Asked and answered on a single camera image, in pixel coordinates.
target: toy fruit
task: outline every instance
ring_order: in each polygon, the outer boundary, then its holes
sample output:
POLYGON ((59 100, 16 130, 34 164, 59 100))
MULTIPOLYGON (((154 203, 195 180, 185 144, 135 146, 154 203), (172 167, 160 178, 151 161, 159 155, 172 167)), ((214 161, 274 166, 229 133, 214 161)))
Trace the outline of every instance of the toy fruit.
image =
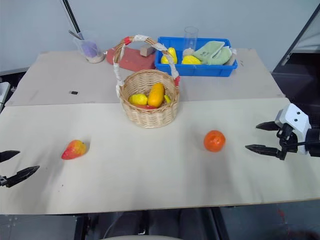
POLYGON ((155 83, 148 97, 148 105, 158 108, 164 101, 165 88, 162 83, 155 83))
POLYGON ((149 105, 140 105, 140 104, 134 104, 136 107, 141 108, 141 109, 157 109, 154 106, 149 106, 149 105))
POLYGON ((64 150, 61 158, 64 160, 75 159, 86 153, 87 147, 80 140, 72 140, 64 150))
POLYGON ((224 147, 226 138, 222 132, 212 130, 205 135, 203 143, 208 151, 216 153, 224 147))
MULTIPOLYGON (((172 58, 173 58, 173 63, 174 63, 174 64, 177 64, 178 58, 177 58, 176 50, 175 50, 173 47, 169 47, 169 48, 168 48, 168 52, 169 52, 169 54, 170 54, 170 55, 172 56, 172 58)), ((166 57, 165 55, 163 55, 163 56, 161 57, 161 63, 162 63, 162 64, 169 64, 168 59, 167 59, 167 57, 166 57)))
POLYGON ((182 64, 195 64, 195 65, 199 65, 201 64, 201 61, 196 58, 195 56, 191 56, 191 55, 188 55, 188 56, 185 56, 182 60, 182 64))
POLYGON ((129 103, 131 104, 147 105, 147 102, 147 96, 142 93, 134 94, 129 97, 129 103))
POLYGON ((166 101, 167 104, 171 103, 171 99, 168 95, 164 95, 164 100, 166 101))

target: green cloth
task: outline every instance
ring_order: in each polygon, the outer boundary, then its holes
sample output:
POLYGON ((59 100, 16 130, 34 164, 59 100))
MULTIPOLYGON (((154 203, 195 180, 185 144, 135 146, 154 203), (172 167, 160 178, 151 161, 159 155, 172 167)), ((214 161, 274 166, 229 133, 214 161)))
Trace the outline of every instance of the green cloth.
POLYGON ((216 55, 224 45, 224 41, 208 41, 203 47, 195 51, 192 55, 199 59, 202 64, 207 64, 208 58, 212 55, 216 55))
POLYGON ((207 59, 207 64, 208 65, 223 65, 226 62, 229 61, 231 58, 232 52, 229 48, 229 46, 223 47, 217 54, 212 54, 208 59, 207 59))

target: orange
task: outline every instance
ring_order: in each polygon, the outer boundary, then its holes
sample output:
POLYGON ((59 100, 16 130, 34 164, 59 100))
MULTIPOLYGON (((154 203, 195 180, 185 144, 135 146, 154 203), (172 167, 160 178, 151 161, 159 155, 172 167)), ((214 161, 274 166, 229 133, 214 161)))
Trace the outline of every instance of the orange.
POLYGON ((211 152, 219 152, 225 145, 226 138, 222 132, 212 130, 208 132, 204 137, 204 147, 211 152))

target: red sponge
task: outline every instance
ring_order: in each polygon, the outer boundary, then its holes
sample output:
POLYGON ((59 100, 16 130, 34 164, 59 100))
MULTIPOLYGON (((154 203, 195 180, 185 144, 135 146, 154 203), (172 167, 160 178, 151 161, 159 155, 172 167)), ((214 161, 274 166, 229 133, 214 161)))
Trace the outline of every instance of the red sponge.
MULTIPOLYGON (((115 55, 115 49, 110 48, 106 54, 106 60, 113 65, 113 58, 115 55)), ((119 66, 123 69, 128 69, 134 72, 147 69, 155 69, 155 54, 149 56, 141 56, 140 51, 126 47, 124 49, 124 55, 119 63, 119 66)))

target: wooden block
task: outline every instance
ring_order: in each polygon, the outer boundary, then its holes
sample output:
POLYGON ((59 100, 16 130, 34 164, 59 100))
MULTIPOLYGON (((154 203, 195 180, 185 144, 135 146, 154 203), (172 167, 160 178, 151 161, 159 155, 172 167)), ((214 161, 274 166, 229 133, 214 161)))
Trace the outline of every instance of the wooden block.
POLYGON ((155 48, 153 48, 150 44, 145 44, 140 48, 140 55, 144 57, 148 57, 150 54, 153 54, 155 48))

